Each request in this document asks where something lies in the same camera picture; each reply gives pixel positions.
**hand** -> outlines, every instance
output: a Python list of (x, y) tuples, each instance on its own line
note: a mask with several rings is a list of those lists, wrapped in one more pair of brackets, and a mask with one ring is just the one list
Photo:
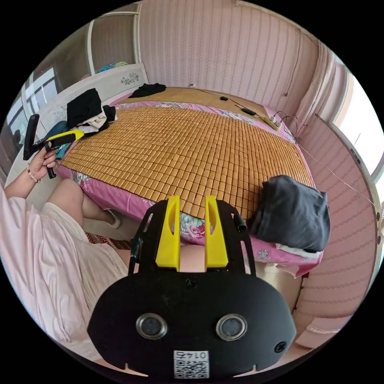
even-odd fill
[(55, 166), (55, 159), (55, 151), (47, 152), (45, 147), (43, 147), (29, 164), (32, 175), (37, 180), (41, 180), (48, 173), (47, 168), (53, 168)]

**bamboo sleeping mat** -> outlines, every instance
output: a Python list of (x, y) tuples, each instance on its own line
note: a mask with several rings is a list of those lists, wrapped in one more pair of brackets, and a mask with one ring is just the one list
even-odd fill
[(198, 218), (206, 195), (249, 218), (271, 176), (313, 187), (294, 144), (243, 121), (181, 108), (116, 112), (116, 122), (81, 140), (62, 165), (152, 201), (179, 195), (180, 210)]

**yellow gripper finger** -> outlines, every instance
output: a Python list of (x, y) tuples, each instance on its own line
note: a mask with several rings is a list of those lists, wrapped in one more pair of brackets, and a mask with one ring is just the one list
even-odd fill
[(205, 271), (225, 268), (228, 255), (215, 196), (205, 197)]
[(180, 197), (168, 199), (163, 229), (156, 255), (159, 268), (175, 268), (180, 271)]

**screw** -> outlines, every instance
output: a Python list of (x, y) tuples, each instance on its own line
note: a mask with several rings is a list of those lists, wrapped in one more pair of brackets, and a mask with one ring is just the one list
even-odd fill
[(188, 289), (195, 289), (197, 288), (197, 280), (196, 279), (187, 279), (185, 281), (185, 285), (187, 286)]
[(287, 348), (287, 342), (286, 341), (281, 341), (279, 344), (276, 345), (275, 352), (276, 353), (281, 353), (281, 352), (284, 351), (285, 348)]

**power strip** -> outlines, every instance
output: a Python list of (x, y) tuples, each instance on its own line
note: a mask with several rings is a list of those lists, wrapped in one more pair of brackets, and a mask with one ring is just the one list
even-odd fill
[(280, 127), (278, 125), (276, 125), (272, 120), (271, 118), (263, 118), (263, 120), (271, 127), (273, 128), (275, 131), (277, 132), (280, 132), (280, 128), (281, 128), (281, 124), (280, 124)]

